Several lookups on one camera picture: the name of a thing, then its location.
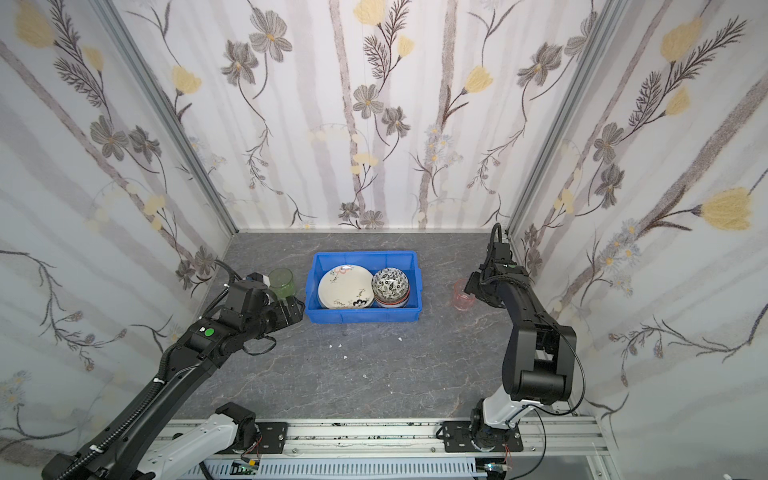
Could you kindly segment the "pink glass cup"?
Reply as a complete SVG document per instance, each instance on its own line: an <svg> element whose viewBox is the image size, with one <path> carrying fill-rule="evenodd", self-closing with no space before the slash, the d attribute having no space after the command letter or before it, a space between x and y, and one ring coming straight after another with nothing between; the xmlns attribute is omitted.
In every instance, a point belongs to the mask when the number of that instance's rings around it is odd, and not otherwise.
<svg viewBox="0 0 768 480"><path fill-rule="evenodd" d="M476 302L476 297L465 291L465 284L457 282L454 284L452 305L458 311L468 311Z"/></svg>

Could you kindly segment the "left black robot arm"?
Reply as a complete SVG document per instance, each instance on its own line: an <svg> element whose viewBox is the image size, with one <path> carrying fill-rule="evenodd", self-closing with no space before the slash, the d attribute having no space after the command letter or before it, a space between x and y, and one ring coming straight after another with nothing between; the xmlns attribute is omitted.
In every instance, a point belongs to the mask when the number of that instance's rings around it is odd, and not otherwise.
<svg viewBox="0 0 768 480"><path fill-rule="evenodd" d="M258 272L240 276L229 265L228 282L197 321L162 354L156 374L128 406L73 455L58 454L44 479L147 479L139 469L151 444L191 394L252 340L268 339L300 322L305 303L284 300Z"/></svg>

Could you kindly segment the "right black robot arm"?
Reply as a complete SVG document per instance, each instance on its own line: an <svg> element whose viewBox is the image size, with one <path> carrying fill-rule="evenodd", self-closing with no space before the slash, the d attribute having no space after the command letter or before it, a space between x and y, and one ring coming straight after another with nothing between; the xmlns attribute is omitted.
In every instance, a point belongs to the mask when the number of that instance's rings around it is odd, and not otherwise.
<svg viewBox="0 0 768 480"><path fill-rule="evenodd" d="M512 330L502 362L501 386L473 409L470 441L492 451L508 441L529 411L545 413L572 393L576 334L545 310L528 271L513 258L500 224L492 227L485 260L473 272L464 292L509 315Z"/></svg>

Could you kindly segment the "red patterned bottom bowl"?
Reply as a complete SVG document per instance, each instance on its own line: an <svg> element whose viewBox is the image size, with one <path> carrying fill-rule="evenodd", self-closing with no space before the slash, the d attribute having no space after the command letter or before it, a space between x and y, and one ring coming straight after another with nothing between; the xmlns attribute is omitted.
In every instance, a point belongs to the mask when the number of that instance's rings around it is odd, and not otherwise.
<svg viewBox="0 0 768 480"><path fill-rule="evenodd" d="M408 304L408 301L409 301L408 297L404 297L397 301L384 301L383 299L377 298L375 300L375 304L378 308L394 309L394 308L405 307Z"/></svg>

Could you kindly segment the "cream plum blossom plate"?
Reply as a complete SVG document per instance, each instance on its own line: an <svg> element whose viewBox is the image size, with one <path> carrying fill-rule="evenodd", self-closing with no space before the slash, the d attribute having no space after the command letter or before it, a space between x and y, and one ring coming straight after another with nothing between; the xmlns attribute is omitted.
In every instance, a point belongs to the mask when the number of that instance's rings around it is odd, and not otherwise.
<svg viewBox="0 0 768 480"><path fill-rule="evenodd" d="M339 265L326 272L318 299L326 309L363 309L374 302L373 274L359 265Z"/></svg>

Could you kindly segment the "green glass cup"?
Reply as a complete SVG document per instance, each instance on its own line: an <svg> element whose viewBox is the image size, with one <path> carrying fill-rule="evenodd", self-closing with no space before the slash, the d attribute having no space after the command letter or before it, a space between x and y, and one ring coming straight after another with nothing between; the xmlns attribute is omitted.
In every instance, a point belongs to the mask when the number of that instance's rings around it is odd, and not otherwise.
<svg viewBox="0 0 768 480"><path fill-rule="evenodd" d="M293 272L284 267L272 270L268 275L270 290L279 300L286 300L296 294Z"/></svg>

